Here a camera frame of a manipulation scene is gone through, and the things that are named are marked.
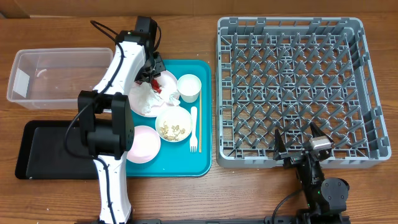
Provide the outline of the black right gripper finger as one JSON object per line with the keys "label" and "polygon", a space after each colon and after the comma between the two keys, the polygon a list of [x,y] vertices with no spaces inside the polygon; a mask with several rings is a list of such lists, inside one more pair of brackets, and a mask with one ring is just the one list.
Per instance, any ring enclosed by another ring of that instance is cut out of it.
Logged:
{"label": "black right gripper finger", "polygon": [[325,136],[325,133],[314,122],[310,123],[310,130],[312,132],[312,138]]}
{"label": "black right gripper finger", "polygon": [[277,153],[286,153],[287,150],[285,148],[285,144],[282,140],[282,136],[278,129],[275,130],[275,143],[274,143],[274,152]]}

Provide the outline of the red snack wrapper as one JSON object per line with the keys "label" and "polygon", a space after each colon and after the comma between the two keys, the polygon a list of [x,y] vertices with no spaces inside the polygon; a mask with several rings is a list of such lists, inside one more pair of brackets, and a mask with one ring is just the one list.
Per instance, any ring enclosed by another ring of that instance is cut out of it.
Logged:
{"label": "red snack wrapper", "polygon": [[151,84],[152,89],[156,93],[161,93],[162,92],[161,85],[158,83],[158,81],[156,79],[151,80],[150,84]]}

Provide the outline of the white bowl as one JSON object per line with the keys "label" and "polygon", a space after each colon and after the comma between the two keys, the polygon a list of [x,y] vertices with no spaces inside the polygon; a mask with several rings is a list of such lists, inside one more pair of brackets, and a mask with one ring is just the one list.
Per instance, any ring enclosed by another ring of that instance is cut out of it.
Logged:
{"label": "white bowl", "polygon": [[165,111],[161,112],[161,114],[158,115],[158,117],[156,117],[155,119],[155,130],[158,132],[158,134],[159,134],[158,128],[161,125],[161,123],[163,123],[164,121],[167,121],[170,124],[179,124],[183,128],[187,129],[188,130],[187,137],[191,134],[192,119],[190,113],[185,108],[182,108],[180,106],[172,106],[167,108]]}

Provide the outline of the rice and peanuts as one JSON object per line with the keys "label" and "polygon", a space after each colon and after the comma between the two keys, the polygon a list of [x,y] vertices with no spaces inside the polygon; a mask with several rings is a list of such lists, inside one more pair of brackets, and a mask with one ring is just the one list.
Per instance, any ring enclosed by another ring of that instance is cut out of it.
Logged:
{"label": "rice and peanuts", "polygon": [[188,134],[188,130],[183,128],[179,124],[170,124],[167,121],[161,123],[158,131],[163,139],[170,142],[181,141],[185,139]]}

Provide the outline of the small pink plate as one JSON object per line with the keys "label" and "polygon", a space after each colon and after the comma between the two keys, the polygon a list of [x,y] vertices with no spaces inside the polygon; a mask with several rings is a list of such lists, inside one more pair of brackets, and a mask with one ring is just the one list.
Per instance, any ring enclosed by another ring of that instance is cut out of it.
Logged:
{"label": "small pink plate", "polygon": [[153,160],[160,151],[161,140],[156,130],[149,126],[136,126],[134,140],[127,154],[127,160],[144,164]]}

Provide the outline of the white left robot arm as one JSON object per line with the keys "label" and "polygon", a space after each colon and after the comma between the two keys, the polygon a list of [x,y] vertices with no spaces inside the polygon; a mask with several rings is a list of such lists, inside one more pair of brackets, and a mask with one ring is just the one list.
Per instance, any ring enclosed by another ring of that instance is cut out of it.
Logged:
{"label": "white left robot arm", "polygon": [[91,91],[78,95],[78,113],[67,132],[77,124],[80,139],[88,153],[72,157],[93,161],[98,174],[101,211],[97,223],[132,223],[132,206],[127,193],[127,153],[134,142],[129,92],[133,83],[150,83],[165,70],[157,48],[161,29],[151,17],[139,16],[133,30],[115,32],[91,21],[91,24],[115,43],[115,55],[102,80]]}

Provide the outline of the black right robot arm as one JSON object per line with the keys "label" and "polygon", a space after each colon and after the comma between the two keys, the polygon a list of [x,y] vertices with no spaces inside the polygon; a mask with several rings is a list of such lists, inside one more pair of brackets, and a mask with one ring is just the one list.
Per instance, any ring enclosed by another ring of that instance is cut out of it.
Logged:
{"label": "black right robot arm", "polygon": [[[272,216],[266,218],[270,223],[350,223],[346,210],[349,184],[341,178],[326,178],[320,165],[331,156],[334,141],[314,122],[310,123],[312,137],[303,143],[300,152],[289,153],[279,130],[274,134],[275,161],[282,161],[285,169],[295,168],[301,188],[286,196],[274,209]],[[277,216],[279,208],[288,199],[304,193],[307,208],[299,209],[294,216]]]}

